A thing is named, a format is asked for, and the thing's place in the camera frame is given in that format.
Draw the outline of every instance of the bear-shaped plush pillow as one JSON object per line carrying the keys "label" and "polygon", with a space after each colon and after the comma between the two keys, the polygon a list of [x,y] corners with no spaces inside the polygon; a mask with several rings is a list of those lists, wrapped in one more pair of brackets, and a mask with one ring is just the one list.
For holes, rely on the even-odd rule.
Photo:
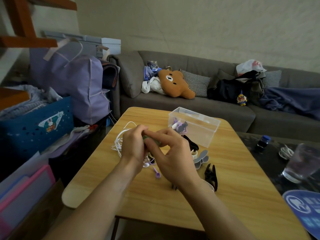
{"label": "bear-shaped plush pillow", "polygon": [[193,99],[196,96],[194,91],[189,89],[181,72],[162,69],[158,74],[161,88],[167,95],[171,97],[181,96],[185,99]]}

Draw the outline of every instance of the blue box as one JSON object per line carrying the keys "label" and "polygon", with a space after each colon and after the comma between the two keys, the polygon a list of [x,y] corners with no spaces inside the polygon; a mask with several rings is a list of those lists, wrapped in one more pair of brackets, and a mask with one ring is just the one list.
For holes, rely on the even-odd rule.
{"label": "blue box", "polygon": [[70,97],[20,117],[0,121],[1,157],[27,161],[73,128]]}

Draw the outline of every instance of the blue blanket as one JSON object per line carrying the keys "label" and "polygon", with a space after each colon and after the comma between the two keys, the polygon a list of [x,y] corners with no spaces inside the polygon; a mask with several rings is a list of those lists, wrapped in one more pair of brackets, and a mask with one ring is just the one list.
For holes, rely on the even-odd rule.
{"label": "blue blanket", "polygon": [[320,120],[320,88],[269,87],[259,99],[263,108]]}

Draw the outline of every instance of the floor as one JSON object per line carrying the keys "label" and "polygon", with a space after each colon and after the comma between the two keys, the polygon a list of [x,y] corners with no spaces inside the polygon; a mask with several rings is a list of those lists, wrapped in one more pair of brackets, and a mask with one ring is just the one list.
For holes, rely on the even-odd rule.
{"label": "floor", "polygon": [[[50,230],[54,229],[64,219],[66,219],[73,210],[64,207],[57,217],[54,225]],[[105,240],[110,240],[113,230],[113,224],[110,226]],[[170,239],[206,239],[204,232],[194,231],[190,229],[183,229],[173,226],[165,226],[160,224],[140,222],[134,220],[120,219],[116,240],[170,240]]]}

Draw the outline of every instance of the left hand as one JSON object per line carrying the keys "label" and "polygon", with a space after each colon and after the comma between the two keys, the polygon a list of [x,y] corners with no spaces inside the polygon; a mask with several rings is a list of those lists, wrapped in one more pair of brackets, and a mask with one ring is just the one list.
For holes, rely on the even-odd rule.
{"label": "left hand", "polygon": [[128,166],[135,175],[141,171],[143,159],[148,153],[142,139],[142,132],[147,129],[147,126],[140,124],[126,131],[122,136],[120,163]]}

